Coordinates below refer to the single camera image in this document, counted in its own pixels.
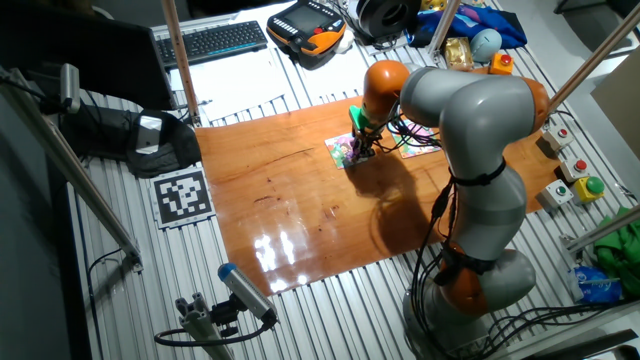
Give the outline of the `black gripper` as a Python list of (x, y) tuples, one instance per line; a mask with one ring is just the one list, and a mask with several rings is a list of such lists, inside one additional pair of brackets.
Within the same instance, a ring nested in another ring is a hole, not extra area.
[(353, 140), (352, 145), (352, 159), (371, 158), (376, 155), (376, 151), (372, 148), (374, 143), (381, 139), (381, 133), (369, 128), (357, 129), (355, 127), (351, 130)]

